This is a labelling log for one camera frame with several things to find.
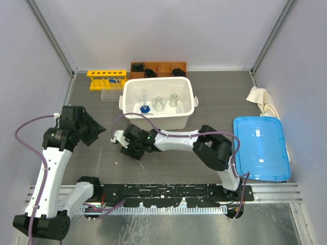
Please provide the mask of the clear plastic pipette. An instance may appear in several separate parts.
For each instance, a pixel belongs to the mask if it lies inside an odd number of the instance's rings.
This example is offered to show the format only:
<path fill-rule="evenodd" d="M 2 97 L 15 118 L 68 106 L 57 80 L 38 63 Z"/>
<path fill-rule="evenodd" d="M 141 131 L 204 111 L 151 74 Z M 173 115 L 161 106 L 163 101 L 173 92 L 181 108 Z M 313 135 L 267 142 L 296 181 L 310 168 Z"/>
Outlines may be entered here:
<path fill-rule="evenodd" d="M 99 171 L 99 169 L 100 169 L 101 158 L 102 158 L 102 146 L 100 147 L 100 150 L 99 150 L 99 157 L 98 157 L 97 171 Z"/>

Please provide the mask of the clear glass flask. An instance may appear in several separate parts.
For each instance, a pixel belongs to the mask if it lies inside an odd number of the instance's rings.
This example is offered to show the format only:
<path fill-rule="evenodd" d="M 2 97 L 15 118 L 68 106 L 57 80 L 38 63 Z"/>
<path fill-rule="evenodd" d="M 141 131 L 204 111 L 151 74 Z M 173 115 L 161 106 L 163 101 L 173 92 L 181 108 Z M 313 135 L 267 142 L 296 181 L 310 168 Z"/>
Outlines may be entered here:
<path fill-rule="evenodd" d="M 172 108 L 177 107 L 177 105 L 178 105 L 178 95 L 176 93 L 173 93 L 173 94 L 170 95 L 169 105 Z"/>
<path fill-rule="evenodd" d="M 152 107 L 155 111 L 162 111 L 165 106 L 166 101 L 161 96 L 157 96 L 152 100 Z"/>

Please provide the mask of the yellow test tube rack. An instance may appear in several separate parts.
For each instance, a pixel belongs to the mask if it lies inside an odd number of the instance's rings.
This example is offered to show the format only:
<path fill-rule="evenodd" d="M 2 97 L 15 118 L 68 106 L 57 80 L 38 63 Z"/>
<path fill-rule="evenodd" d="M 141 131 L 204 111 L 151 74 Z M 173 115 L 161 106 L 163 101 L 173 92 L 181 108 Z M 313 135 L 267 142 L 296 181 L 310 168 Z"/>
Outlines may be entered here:
<path fill-rule="evenodd" d="M 124 89 L 127 82 L 127 70 L 89 70 L 87 77 L 90 78 L 90 91 L 105 89 Z M 110 79 L 121 80 L 121 84 L 110 84 Z"/>

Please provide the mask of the white plastic tub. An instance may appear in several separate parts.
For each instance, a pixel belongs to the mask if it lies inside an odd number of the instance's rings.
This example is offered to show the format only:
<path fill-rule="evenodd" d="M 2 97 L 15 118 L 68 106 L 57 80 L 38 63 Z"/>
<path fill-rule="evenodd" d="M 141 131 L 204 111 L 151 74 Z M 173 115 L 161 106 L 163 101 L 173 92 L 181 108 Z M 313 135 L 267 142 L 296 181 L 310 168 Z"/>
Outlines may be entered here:
<path fill-rule="evenodd" d="M 159 129 L 184 129 L 198 104 L 186 77 L 131 79 L 119 99 L 124 117 L 144 130 L 152 128 L 147 119 Z"/>

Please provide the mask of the blue plastic lid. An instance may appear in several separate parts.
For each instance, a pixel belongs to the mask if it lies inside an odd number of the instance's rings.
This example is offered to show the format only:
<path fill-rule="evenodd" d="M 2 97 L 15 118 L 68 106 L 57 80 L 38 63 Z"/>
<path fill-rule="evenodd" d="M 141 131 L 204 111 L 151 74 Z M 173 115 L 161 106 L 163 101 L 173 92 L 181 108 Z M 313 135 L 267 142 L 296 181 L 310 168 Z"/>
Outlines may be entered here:
<path fill-rule="evenodd" d="M 291 167 L 282 123 L 268 116 L 239 116 L 233 120 L 233 134 L 240 140 L 236 171 L 249 179 L 284 182 L 291 177 Z"/>

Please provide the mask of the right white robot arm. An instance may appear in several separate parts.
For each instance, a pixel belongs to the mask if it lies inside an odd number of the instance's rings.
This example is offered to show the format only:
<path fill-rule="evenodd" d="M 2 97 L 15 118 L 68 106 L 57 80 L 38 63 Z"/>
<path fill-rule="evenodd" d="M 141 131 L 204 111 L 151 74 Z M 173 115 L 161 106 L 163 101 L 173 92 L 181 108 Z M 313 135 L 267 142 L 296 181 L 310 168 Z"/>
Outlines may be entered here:
<path fill-rule="evenodd" d="M 218 172 L 228 200 L 236 201 L 242 195 L 242 181 L 232 167 L 235 159 L 232 142 L 208 125 L 190 132 L 170 132 L 146 131 L 130 124 L 125 130 L 115 131 L 111 142 L 120 143 L 121 153 L 136 160 L 140 160 L 145 152 L 193 152 L 204 165 Z"/>

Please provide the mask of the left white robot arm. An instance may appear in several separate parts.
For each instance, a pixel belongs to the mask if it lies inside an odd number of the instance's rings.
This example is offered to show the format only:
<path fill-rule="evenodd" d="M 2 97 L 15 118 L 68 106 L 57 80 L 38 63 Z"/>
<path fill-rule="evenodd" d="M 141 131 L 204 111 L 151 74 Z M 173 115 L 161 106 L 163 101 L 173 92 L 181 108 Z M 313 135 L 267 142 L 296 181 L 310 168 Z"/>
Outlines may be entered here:
<path fill-rule="evenodd" d="M 74 148 L 79 142 L 91 145 L 106 128 L 83 106 L 66 105 L 61 113 L 51 114 L 50 117 L 56 121 L 56 125 L 45 131 L 41 152 L 18 136 L 18 132 L 32 120 L 23 123 L 14 132 L 15 139 L 41 159 L 29 204 L 24 214 L 16 215 L 13 220 L 13 227 L 28 237 L 29 244 L 33 244 L 33 238 L 63 241 L 77 210 L 87 200 L 97 202 L 102 197 L 99 178 L 82 176 L 66 197 L 58 199 L 63 175 Z"/>

